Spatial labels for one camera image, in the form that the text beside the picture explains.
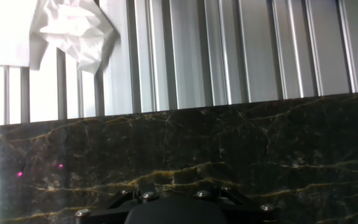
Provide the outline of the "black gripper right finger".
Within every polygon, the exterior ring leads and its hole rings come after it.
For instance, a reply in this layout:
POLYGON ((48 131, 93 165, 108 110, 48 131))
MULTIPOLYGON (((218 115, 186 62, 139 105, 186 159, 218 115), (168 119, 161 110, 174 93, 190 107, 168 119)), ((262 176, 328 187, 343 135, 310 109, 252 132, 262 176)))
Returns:
POLYGON ((197 190, 193 194, 193 197, 221 204, 243 205, 248 208, 260 208, 260 204, 243 195, 237 188, 228 187, 226 185, 214 185, 209 188, 197 190))

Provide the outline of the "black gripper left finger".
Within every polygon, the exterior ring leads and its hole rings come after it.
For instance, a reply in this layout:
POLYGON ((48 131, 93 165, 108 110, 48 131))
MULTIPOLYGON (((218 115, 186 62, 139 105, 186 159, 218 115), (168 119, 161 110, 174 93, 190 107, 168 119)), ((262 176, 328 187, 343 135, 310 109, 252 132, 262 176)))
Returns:
POLYGON ((119 208, 123 205, 139 205, 159 199, 154 185, 139 185, 133 190, 125 189, 106 202, 106 208, 119 208))

